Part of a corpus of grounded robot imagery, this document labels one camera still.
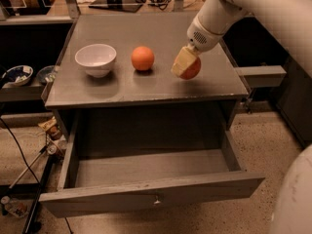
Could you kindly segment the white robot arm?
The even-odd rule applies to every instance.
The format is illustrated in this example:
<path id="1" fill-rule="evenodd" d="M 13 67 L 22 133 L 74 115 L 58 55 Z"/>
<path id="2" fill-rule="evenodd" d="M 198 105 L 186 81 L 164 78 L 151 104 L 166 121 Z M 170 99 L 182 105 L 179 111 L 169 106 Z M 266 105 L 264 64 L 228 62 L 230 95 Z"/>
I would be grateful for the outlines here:
<path id="1" fill-rule="evenodd" d="M 253 14 L 307 71 L 312 69 L 312 0 L 206 0 L 187 29 L 188 44 L 172 73 L 180 77 L 211 50 L 230 26 Z M 292 162 L 281 186 L 268 234 L 312 234 L 312 145 Z"/>

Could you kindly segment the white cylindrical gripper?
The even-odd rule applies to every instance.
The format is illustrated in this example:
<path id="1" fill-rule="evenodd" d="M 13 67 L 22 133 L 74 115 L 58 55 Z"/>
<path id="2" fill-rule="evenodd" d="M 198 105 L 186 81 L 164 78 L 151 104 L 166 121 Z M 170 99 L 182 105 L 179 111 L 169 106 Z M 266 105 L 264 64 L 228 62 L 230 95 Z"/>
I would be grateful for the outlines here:
<path id="1" fill-rule="evenodd" d="M 189 25 L 187 32 L 187 47 L 182 47 L 175 58 L 171 72 L 180 77 L 196 60 L 198 55 L 195 52 L 207 52 L 215 47 L 222 38 L 222 34 L 216 34 L 206 29 L 195 17 Z"/>

